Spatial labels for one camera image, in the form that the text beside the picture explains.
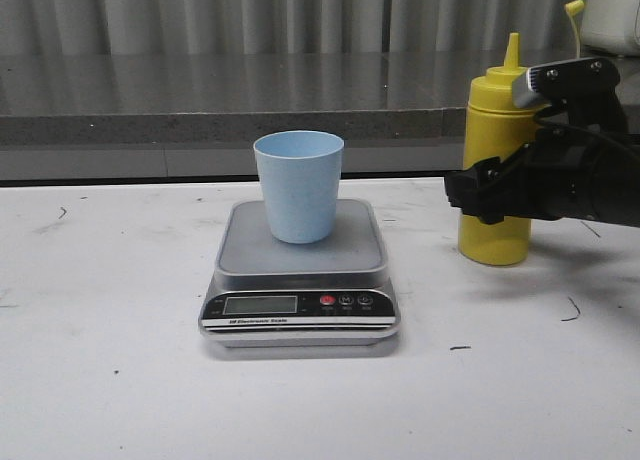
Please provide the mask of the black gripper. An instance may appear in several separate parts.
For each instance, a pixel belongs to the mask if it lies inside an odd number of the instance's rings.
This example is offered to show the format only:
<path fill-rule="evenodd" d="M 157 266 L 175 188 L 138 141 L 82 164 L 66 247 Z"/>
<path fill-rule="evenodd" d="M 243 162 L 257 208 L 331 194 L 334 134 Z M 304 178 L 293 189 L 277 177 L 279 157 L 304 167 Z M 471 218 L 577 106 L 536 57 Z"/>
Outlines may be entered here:
<path fill-rule="evenodd" d="M 508 217 L 598 221 L 599 159 L 599 131 L 542 127 L 505 160 L 494 156 L 447 174 L 445 192 L 451 206 L 487 225 Z"/>

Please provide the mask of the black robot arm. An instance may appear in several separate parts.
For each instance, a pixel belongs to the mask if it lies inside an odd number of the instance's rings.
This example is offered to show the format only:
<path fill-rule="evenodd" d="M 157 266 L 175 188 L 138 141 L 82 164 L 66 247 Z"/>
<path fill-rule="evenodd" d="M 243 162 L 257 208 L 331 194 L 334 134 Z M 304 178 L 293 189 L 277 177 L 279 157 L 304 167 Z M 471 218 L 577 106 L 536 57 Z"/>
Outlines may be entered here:
<path fill-rule="evenodd" d="M 508 217 L 639 225 L 639 137 L 540 128 L 502 160 L 445 176 L 451 206 L 494 225 Z"/>

